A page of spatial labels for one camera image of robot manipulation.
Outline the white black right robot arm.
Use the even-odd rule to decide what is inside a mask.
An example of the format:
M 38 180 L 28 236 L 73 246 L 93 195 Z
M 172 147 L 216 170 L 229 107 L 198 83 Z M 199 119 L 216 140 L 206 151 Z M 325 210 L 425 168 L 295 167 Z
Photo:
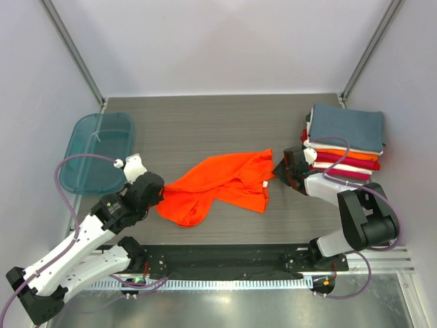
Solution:
M 401 228 L 384 190 L 377 183 L 356 184 L 310 168 L 309 148 L 287 148 L 272 171 L 285 185 L 339 209 L 341 228 L 309 242 L 309 260 L 316 268 L 350 251 L 374 249 L 399 240 Z

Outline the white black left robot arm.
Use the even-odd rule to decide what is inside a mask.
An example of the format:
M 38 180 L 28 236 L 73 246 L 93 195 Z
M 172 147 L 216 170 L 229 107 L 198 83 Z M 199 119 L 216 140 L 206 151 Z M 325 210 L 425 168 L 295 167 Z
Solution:
M 87 285 L 122 271 L 140 271 L 147 252 L 131 236 L 107 253 L 86 260 L 96 248 L 123 229 L 146 218 L 163 200 L 164 180 L 146 172 L 117 193 L 104 195 L 83 222 L 45 257 L 26 268 L 15 266 L 5 275 L 34 325 L 55 317 Z

